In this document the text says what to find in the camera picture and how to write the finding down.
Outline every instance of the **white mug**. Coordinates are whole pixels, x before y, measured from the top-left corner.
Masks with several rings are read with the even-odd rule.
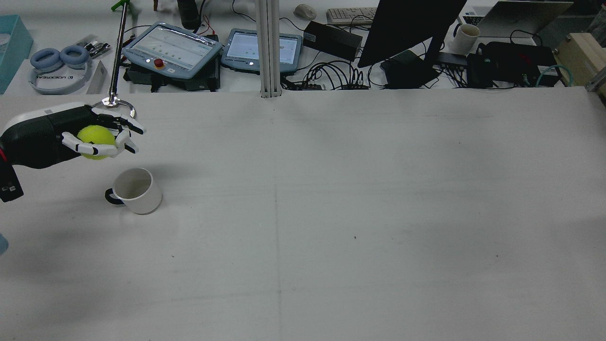
[[[480,36],[480,29],[471,24],[462,24],[454,34],[450,43],[450,52],[456,55],[467,55],[471,52],[473,44]]]
[[[160,205],[162,192],[149,170],[131,168],[118,175],[113,187],[105,192],[105,199],[111,204],[124,204],[134,213],[148,214]]]

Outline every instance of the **headphones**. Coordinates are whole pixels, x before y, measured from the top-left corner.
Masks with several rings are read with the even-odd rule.
[[[72,45],[59,52],[55,49],[42,49],[30,58],[30,64],[34,67],[27,81],[32,88],[42,95],[67,95],[80,89],[90,79],[92,68],[88,50],[82,46]],[[71,69],[84,70],[84,75],[74,83],[55,89],[43,89],[36,85],[40,75],[59,70],[63,65]]]

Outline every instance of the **blue box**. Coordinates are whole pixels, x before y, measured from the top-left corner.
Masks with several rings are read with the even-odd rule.
[[[0,35],[10,35],[6,44],[0,45],[0,94],[13,79],[24,59],[30,56],[33,39],[18,15],[0,16]]]

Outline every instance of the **headphone ear cushion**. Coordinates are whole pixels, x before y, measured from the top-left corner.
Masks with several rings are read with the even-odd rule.
[[[72,45],[61,50],[61,60],[73,69],[81,69],[89,59],[88,50],[82,46]]]
[[[30,58],[30,64],[42,71],[42,72],[51,72],[63,65],[61,61],[59,51],[55,49],[42,49]]]

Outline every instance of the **tablet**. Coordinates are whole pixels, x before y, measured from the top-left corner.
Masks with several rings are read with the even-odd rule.
[[[222,45],[158,21],[122,49],[128,60],[161,75],[190,79],[217,56]]]
[[[280,33],[280,73],[297,70],[302,42],[302,36]],[[257,31],[232,29],[221,64],[236,71],[259,73]]]

